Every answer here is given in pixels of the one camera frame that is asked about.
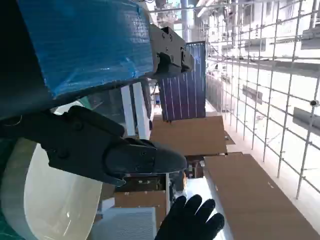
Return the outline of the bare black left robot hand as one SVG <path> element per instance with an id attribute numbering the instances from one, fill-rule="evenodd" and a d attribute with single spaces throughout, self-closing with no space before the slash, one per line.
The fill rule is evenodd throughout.
<path id="1" fill-rule="evenodd" d="M 194 68 L 186 42 L 130 0 L 0 3 L 0 135 L 46 151 L 50 167 L 122 186 L 127 174 L 180 172 L 186 158 L 82 106 L 52 108 Z"/>

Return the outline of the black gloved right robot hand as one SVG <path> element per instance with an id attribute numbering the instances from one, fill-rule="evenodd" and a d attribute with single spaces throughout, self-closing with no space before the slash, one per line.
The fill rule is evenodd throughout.
<path id="1" fill-rule="evenodd" d="M 178 197 L 162 221 L 156 240 L 213 240 L 225 226 L 221 213 L 211 216 L 214 199 L 202 202 L 198 194 L 190 199 Z"/>

